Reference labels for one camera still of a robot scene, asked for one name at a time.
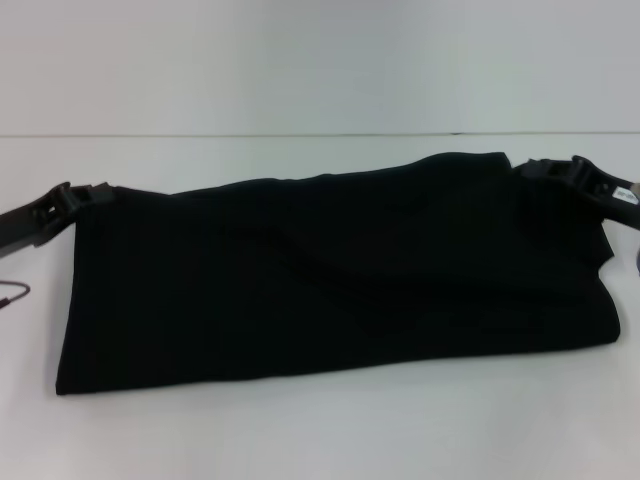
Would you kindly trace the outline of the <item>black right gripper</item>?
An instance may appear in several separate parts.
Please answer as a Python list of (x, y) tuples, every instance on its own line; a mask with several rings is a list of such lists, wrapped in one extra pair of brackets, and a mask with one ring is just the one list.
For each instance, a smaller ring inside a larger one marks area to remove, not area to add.
[(540, 191), (581, 195), (604, 218), (639, 225), (639, 184), (607, 174), (584, 157), (530, 159), (514, 171)]

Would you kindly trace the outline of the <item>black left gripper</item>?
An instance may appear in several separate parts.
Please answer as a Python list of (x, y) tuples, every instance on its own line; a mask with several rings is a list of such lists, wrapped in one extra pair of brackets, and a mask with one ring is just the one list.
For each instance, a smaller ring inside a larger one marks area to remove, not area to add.
[(62, 231), (86, 208), (109, 203), (114, 191), (108, 183), (53, 187), (42, 198), (1, 215), (1, 257), (36, 245), (41, 231)]

